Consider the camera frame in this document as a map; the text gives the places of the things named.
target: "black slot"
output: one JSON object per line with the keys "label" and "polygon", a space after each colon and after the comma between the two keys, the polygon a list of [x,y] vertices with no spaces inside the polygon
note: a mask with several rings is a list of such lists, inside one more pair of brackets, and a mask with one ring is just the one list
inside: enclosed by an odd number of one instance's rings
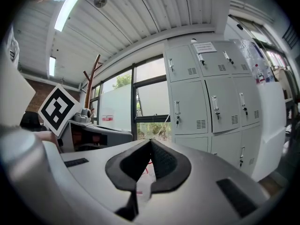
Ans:
{"label": "black slot", "polygon": [[73,167],[73,166],[77,166],[77,165],[84,164],[87,162],[89,162],[87,159],[80,158],[80,159],[76,159],[76,160],[67,161],[67,162],[65,162],[65,165],[66,165],[66,167]]}
{"label": "black slot", "polygon": [[219,180],[217,185],[242,218],[256,210],[254,203],[230,179]]}

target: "green tree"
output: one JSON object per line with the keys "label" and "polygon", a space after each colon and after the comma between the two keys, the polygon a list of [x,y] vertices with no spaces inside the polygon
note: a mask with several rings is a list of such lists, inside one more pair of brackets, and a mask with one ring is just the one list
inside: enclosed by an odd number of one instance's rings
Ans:
{"label": "green tree", "polygon": [[121,88],[125,85],[128,85],[131,83],[131,74],[124,74],[122,76],[117,76],[117,83],[113,84],[113,89]]}

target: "ceiling light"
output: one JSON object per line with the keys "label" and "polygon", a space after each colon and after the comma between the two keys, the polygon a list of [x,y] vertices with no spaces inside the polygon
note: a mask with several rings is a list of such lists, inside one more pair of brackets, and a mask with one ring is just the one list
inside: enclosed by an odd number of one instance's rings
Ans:
{"label": "ceiling light", "polygon": [[56,30],[60,32],[62,31],[62,29],[65,26],[66,20],[69,17],[69,14],[77,1],[78,0],[65,0],[64,4],[61,7],[60,13],[58,14],[58,17],[56,19],[56,23],[54,26]]}
{"label": "ceiling light", "polygon": [[49,75],[54,76],[56,58],[50,57],[49,59]]}

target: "black chair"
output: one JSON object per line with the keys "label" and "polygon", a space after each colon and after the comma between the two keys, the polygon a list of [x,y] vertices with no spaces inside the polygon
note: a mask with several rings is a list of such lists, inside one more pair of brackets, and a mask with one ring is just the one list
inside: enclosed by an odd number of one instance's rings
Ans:
{"label": "black chair", "polygon": [[47,131],[47,128],[39,123],[37,112],[26,111],[22,117],[20,127],[31,132]]}

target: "paper sign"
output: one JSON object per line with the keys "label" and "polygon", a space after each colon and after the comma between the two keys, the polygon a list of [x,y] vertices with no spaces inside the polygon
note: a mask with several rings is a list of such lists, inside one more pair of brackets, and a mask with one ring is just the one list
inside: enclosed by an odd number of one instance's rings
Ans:
{"label": "paper sign", "polygon": [[58,137],[67,121],[81,110],[80,103],[58,84],[45,99],[38,114]]}
{"label": "paper sign", "polygon": [[196,43],[194,44],[195,49],[197,53],[210,53],[210,52],[216,52],[216,49],[214,45],[209,42],[209,43]]}

